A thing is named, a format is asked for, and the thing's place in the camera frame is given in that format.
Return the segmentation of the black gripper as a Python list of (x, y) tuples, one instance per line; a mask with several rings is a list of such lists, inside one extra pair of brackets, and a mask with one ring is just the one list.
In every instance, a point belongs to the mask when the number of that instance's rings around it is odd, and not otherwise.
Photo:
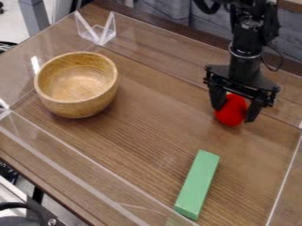
[(281, 91), (280, 85), (265, 77), (262, 71), (258, 71), (250, 78), (242, 76), (240, 79), (233, 79), (229, 74), (229, 66), (220, 64), (206, 65), (205, 83), (216, 110), (222, 109), (228, 101), (228, 92), (253, 100), (248, 108), (246, 123), (257, 120), (264, 107), (274, 106), (277, 93)]

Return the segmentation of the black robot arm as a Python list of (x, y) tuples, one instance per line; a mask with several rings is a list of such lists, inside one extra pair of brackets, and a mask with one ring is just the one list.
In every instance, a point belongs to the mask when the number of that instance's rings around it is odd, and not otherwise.
[(272, 0), (194, 0), (200, 10), (216, 14), (222, 5), (229, 6), (233, 41), (228, 50), (229, 65), (208, 64), (205, 83), (212, 106), (221, 110), (228, 105), (228, 92), (250, 100), (245, 121), (254, 122), (261, 110), (273, 107), (280, 85), (261, 71), (266, 63), (264, 48), (278, 37), (278, 5)]

